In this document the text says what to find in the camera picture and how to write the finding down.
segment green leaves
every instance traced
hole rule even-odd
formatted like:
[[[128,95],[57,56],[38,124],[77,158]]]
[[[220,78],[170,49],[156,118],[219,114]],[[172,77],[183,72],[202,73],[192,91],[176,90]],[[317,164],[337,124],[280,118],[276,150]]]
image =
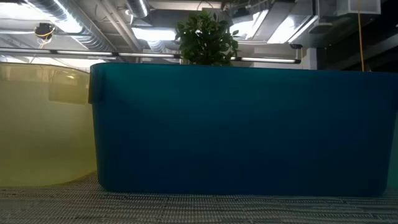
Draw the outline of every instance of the green leaves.
[[[229,33],[227,21],[217,21],[206,11],[190,14],[187,22],[177,24],[175,39],[181,38],[182,57],[197,65],[230,66],[231,57],[238,54],[238,42]]]

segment gray carpet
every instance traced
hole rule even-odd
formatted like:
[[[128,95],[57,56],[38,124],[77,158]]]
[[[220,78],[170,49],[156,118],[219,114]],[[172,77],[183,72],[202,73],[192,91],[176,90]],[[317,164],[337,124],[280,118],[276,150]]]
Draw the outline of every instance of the gray carpet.
[[[122,194],[96,174],[0,189],[0,223],[398,223],[398,191],[379,198]]]

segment yellow translucent panel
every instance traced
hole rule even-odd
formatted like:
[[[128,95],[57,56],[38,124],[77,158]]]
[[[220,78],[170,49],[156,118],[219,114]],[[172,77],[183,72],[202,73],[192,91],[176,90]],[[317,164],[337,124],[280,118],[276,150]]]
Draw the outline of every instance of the yellow translucent panel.
[[[60,184],[96,170],[90,74],[0,63],[0,186]]]

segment teal bin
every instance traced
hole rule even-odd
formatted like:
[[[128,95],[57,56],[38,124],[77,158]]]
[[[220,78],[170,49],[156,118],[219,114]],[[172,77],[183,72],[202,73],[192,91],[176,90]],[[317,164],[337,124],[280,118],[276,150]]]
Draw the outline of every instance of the teal bin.
[[[98,179],[118,192],[380,195],[397,88],[387,73],[96,64]]]

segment yellow container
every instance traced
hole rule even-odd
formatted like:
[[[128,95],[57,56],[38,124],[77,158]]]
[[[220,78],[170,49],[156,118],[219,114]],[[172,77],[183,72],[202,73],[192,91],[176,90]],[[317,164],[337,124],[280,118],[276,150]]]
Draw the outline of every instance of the yellow container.
[[[0,63],[0,186],[60,184],[96,170],[90,74]]]

